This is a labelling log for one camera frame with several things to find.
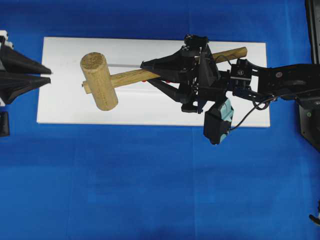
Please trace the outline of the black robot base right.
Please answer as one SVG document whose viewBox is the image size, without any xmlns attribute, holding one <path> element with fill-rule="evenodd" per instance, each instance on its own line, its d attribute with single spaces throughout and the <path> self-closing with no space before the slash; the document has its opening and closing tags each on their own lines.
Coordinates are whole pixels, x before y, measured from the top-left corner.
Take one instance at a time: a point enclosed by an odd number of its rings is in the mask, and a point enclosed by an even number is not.
<svg viewBox="0 0 320 240">
<path fill-rule="evenodd" d="M 320 87 L 320 2 L 306 0 L 306 18 L 312 64 L 304 74 L 312 89 Z M 297 101 L 301 135 L 318 151 L 320 150 L 320 91 L 308 93 Z"/>
</svg>

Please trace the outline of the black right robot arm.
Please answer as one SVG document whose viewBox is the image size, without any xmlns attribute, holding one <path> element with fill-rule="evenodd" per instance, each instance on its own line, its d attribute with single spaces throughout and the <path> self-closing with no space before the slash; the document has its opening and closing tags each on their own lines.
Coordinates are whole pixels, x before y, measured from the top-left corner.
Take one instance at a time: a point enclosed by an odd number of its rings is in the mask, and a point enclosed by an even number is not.
<svg viewBox="0 0 320 240">
<path fill-rule="evenodd" d="M 187 34 L 184 45 L 172 55 L 141 63 L 143 70 L 157 75 L 154 87 L 182 104 L 187 113 L 202 113 L 208 101 L 223 102 L 226 93 L 268 105 L 273 98 L 296 100 L 306 110 L 320 108 L 320 66 L 293 64 L 260 67 L 238 56 L 228 71 L 217 67 L 227 57 L 212 56 L 206 36 Z"/>
</svg>

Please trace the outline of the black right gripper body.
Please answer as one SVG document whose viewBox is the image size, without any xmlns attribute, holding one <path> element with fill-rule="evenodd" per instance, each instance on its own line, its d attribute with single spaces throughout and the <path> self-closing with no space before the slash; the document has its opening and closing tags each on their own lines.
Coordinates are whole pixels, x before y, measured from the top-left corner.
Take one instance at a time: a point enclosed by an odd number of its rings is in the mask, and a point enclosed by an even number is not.
<svg viewBox="0 0 320 240">
<path fill-rule="evenodd" d="M 186 113 L 202 113 L 207 102 L 214 102 L 218 108 L 227 100 L 228 81 L 219 72 L 217 63 L 230 62 L 232 51 L 212 53 L 209 39 L 206 36 L 187 34 L 184 37 L 183 53 L 190 53 L 195 60 L 193 63 L 194 76 L 190 84 L 191 97 L 181 106 Z"/>
</svg>

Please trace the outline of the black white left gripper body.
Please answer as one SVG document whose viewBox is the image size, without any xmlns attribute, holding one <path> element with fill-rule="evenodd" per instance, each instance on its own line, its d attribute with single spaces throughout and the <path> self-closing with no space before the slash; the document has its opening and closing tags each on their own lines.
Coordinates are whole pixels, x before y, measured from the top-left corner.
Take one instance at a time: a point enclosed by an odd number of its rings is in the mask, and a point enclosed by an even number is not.
<svg viewBox="0 0 320 240">
<path fill-rule="evenodd" d="M 9 35 L 6 30 L 0 30 L 0 51 L 12 51 L 13 43 L 9 41 Z"/>
</svg>

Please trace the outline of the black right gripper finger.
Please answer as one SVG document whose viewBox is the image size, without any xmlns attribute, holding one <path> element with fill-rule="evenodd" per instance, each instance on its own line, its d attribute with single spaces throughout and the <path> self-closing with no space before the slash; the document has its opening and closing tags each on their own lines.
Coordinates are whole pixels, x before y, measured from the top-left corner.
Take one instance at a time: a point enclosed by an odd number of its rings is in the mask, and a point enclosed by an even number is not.
<svg viewBox="0 0 320 240">
<path fill-rule="evenodd" d="M 171 55 L 143 61 L 140 68 L 168 82 L 190 82 L 194 78 L 197 55 L 197 48 L 182 47 Z"/>
<path fill-rule="evenodd" d="M 178 88 L 159 78 L 150 79 L 149 83 L 178 103 L 187 104 L 193 97 L 191 86 L 185 83 L 180 83 Z"/>
</svg>

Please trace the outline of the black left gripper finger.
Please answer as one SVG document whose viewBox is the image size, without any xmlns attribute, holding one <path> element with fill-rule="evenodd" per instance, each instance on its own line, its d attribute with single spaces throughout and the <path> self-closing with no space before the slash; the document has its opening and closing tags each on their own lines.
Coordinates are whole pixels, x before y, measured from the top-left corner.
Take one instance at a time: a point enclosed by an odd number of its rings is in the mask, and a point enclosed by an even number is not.
<svg viewBox="0 0 320 240">
<path fill-rule="evenodd" d="M 0 74 L 47 74 L 52 71 L 11 47 L 0 45 Z"/>
<path fill-rule="evenodd" d="M 6 105 L 9 105 L 20 95 L 50 83 L 51 79 L 49 77 L 1 76 L 0 98 Z"/>
</svg>

